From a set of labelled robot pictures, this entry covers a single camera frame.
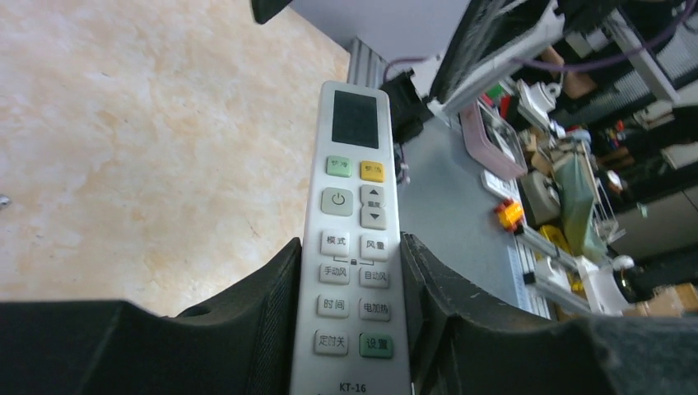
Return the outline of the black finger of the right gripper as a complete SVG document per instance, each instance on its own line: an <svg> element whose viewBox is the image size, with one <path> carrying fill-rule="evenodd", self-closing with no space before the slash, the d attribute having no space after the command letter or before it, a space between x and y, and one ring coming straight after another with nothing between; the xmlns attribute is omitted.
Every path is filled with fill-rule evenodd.
<svg viewBox="0 0 698 395"><path fill-rule="evenodd" d="M292 0L250 0L254 21L264 25L292 3Z"/></svg>
<svg viewBox="0 0 698 395"><path fill-rule="evenodd" d="M454 114L563 33L558 1L471 1L430 85L428 108Z"/></svg>

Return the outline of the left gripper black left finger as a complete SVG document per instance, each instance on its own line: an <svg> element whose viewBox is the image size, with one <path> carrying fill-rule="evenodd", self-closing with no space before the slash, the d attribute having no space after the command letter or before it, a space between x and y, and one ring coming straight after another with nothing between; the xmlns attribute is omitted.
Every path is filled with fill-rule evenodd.
<svg viewBox="0 0 698 395"><path fill-rule="evenodd" d="M285 394L301 243L174 317L125 300L4 302L4 394Z"/></svg>

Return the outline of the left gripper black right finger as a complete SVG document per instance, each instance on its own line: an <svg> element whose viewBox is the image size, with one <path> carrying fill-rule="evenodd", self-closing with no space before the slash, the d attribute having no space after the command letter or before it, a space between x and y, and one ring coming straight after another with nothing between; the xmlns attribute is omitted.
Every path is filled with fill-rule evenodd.
<svg viewBox="0 0 698 395"><path fill-rule="evenodd" d="M588 315L563 323L516 308L445 266L416 236L400 253L418 394L694 394L695 318Z"/></svg>

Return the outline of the white air conditioner remote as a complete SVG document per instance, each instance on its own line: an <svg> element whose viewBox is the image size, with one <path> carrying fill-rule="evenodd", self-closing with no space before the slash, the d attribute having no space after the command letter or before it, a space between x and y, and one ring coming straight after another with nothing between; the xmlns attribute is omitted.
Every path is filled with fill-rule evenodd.
<svg viewBox="0 0 698 395"><path fill-rule="evenodd" d="M302 239L291 394L409 394L389 98L326 81Z"/></svg>

